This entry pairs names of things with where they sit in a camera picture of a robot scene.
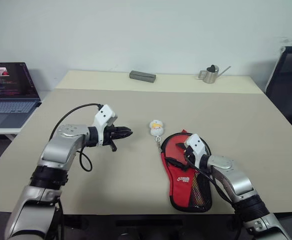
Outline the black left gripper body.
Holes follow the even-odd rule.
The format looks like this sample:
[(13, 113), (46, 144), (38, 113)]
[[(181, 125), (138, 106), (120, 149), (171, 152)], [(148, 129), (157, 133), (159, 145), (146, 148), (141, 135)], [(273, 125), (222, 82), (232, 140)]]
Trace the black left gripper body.
[(112, 152), (117, 151), (117, 146), (115, 145), (112, 134), (115, 132), (116, 127), (114, 124), (111, 126), (106, 126), (103, 131), (103, 146), (110, 146)]

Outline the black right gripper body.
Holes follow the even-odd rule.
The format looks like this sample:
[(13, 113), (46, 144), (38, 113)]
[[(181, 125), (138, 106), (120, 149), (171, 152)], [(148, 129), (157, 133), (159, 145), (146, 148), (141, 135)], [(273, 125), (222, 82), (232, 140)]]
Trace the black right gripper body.
[(195, 164), (196, 157), (193, 153), (193, 149), (191, 148), (191, 146), (186, 147), (184, 157), (185, 157), (188, 164), (192, 164), (192, 165)]

